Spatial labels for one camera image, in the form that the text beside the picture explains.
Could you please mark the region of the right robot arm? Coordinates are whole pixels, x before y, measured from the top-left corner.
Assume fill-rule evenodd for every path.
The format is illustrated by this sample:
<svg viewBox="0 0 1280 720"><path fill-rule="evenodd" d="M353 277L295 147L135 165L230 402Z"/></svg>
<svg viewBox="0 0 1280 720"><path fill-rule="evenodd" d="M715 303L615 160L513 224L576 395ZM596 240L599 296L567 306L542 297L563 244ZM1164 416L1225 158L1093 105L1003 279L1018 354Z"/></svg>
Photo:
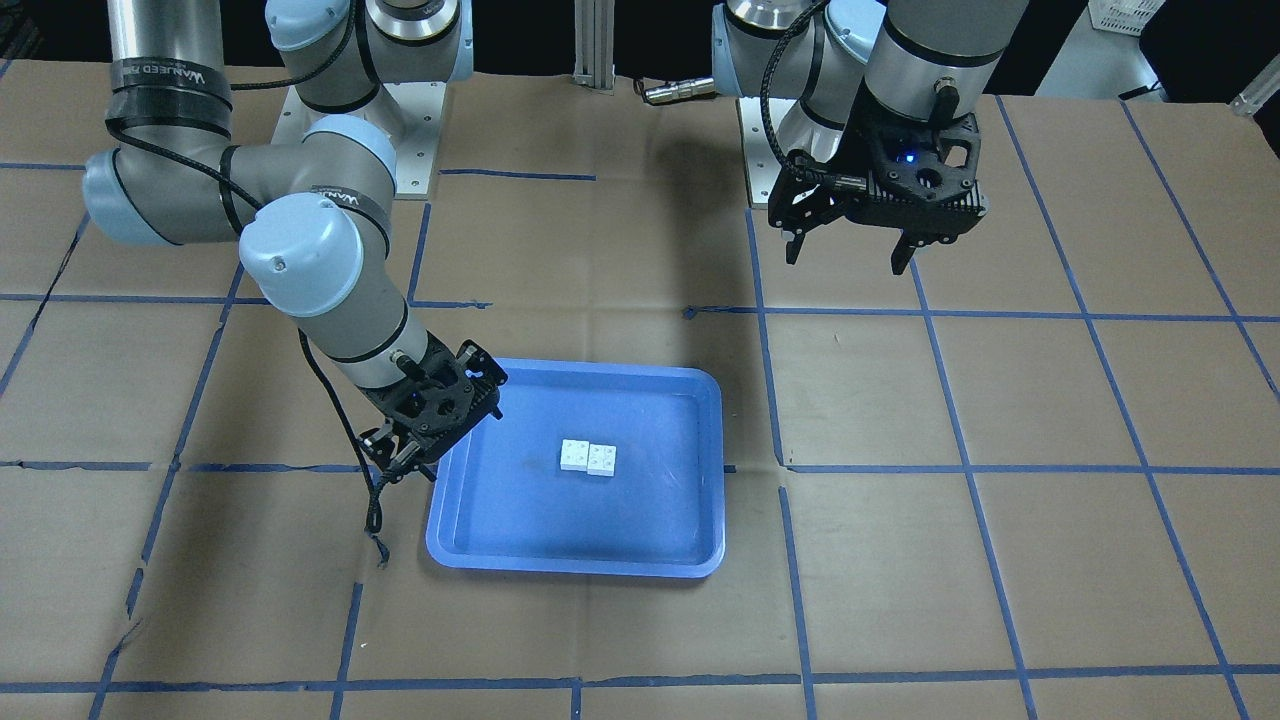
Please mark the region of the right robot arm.
<svg viewBox="0 0 1280 720"><path fill-rule="evenodd" d="M435 462L499 416L506 373L429 333L385 266L411 158L390 88L470 76L470 3L268 3L305 128L248 146L232 138L219 3L110 1L108 17L116 146L82 183L96 227L138 246L237 242L262 296L383 415L360 439L383 469Z"/></svg>

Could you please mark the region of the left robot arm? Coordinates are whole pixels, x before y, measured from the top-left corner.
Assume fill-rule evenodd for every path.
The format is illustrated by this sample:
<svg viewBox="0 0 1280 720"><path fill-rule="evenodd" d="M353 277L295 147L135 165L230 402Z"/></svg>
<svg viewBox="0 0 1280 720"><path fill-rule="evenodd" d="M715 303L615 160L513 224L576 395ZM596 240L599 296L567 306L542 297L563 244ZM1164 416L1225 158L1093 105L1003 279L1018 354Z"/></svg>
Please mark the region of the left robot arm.
<svg viewBox="0 0 1280 720"><path fill-rule="evenodd" d="M987 214L977 104L1024 1L723 1L712 81L739 102L748 195L795 263L846 220L896 229L902 274Z"/></svg>

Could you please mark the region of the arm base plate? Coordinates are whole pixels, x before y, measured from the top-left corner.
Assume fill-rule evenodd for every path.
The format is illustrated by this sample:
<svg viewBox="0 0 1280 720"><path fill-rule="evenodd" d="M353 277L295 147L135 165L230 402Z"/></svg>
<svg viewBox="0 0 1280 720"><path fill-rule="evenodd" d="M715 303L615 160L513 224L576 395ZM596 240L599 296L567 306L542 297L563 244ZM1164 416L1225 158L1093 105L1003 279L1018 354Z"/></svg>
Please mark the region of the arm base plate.
<svg viewBox="0 0 1280 720"><path fill-rule="evenodd" d="M736 100L749 206L765 209L781 164L765 137L758 97ZM832 158L844 133L844 124L835 126L817 119L796 99L769 100L771 124L783 152L800 149L819 161Z"/></svg>
<svg viewBox="0 0 1280 720"><path fill-rule="evenodd" d="M349 114L324 114L297 88L285 97L271 143L236 151L234 178L269 200L320 191L348 208L426 200L436 169L447 86L381 86Z"/></svg>

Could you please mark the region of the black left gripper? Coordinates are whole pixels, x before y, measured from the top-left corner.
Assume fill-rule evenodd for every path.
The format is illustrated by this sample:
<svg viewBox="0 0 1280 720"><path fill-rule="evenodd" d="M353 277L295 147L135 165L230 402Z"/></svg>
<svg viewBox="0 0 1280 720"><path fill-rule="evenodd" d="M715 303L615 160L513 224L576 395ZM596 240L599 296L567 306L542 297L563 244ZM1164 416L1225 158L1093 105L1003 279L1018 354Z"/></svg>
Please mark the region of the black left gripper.
<svg viewBox="0 0 1280 720"><path fill-rule="evenodd" d="M918 249L952 243L984 219L977 114L942 120L950 106L938 97L929 119L913 120L861 95L827 161L800 149L783 152L768 124L765 137L781 164L768 222L782 229L785 261L797 264L810 231L847 219L900 231L890 270L902 275Z"/></svg>

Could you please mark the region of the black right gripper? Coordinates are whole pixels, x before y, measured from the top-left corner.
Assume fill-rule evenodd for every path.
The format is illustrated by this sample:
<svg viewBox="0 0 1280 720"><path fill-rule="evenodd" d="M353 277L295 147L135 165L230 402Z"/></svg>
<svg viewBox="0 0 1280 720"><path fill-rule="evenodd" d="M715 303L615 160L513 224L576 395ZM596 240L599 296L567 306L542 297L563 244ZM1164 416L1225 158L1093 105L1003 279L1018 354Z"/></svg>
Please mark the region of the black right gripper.
<svg viewBox="0 0 1280 720"><path fill-rule="evenodd" d="M502 418L500 387L508 375L474 341L452 354L430 338L421 359L397 348L389 360L401 378L364 392L384 415L380 427L360 436L360 448L379 470L424 471L485 416Z"/></svg>

